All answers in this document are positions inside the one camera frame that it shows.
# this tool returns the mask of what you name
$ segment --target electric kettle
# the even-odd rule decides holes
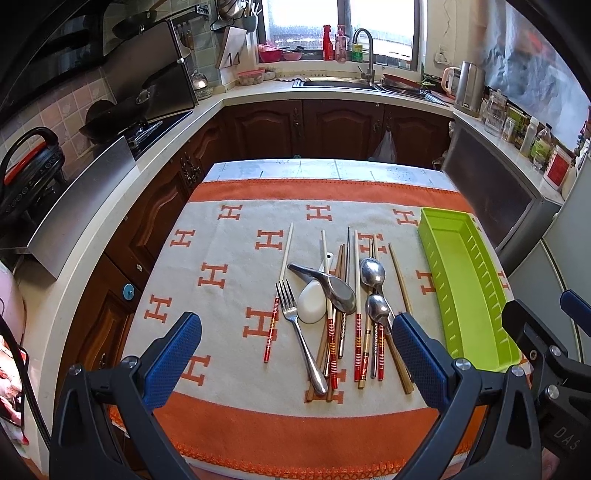
[[[461,112],[478,118],[484,96],[484,79],[484,69],[469,61],[463,61],[453,106]]]
[[[35,135],[40,135],[45,142],[29,152],[6,175],[11,157]],[[53,179],[65,183],[61,172],[64,161],[57,135],[46,127],[33,128],[15,142],[0,163],[0,234],[43,195]]]

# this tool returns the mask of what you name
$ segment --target faucet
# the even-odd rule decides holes
[[[361,32],[365,32],[369,40],[369,67],[367,73],[361,70],[361,67],[359,65],[357,65],[357,68],[361,72],[361,78],[363,80],[367,80],[368,83],[373,83],[375,81],[374,38],[371,36],[371,33],[369,33],[369,30],[367,30],[367,28],[358,28],[357,30],[355,30],[355,33],[353,34],[353,43],[357,43],[357,38],[359,37],[359,34]]]

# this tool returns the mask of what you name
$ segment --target wooden cabinet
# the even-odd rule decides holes
[[[124,289],[130,300],[124,297]],[[87,370],[110,368],[121,360],[127,334],[142,296],[115,264],[102,255],[86,285],[61,357],[56,399],[71,365]]]
[[[168,234],[189,199],[187,174],[177,153],[142,192],[105,252],[133,284],[144,289]]]
[[[214,163],[232,160],[229,139],[220,114],[203,125],[181,149],[205,177]]]
[[[342,100],[305,100],[308,158],[367,160],[382,139],[384,106]]]
[[[300,100],[229,106],[222,113],[234,160],[303,155]]]
[[[387,105],[385,129],[392,132],[397,163],[432,168],[433,160],[449,148],[450,120],[434,113]]]

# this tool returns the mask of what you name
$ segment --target cabinet handle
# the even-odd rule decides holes
[[[135,288],[131,283],[126,283],[123,287],[123,298],[125,300],[133,300],[135,296]]]

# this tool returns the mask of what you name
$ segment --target kitchen sink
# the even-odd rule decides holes
[[[305,79],[297,79],[293,84],[294,88],[305,87],[332,87],[332,88],[352,88],[357,90],[373,90],[374,92],[388,93],[394,96],[402,96],[407,98],[416,98],[438,105],[446,105],[440,99],[433,96],[431,93],[422,93],[420,95],[405,92],[392,87],[384,86],[380,83],[368,83],[361,79],[348,79],[338,77],[307,77]]]
[[[294,87],[332,87],[332,88],[354,88],[361,90],[373,90],[377,88],[375,84],[369,84],[365,80],[347,79],[336,77],[309,77],[305,80],[296,80]]]

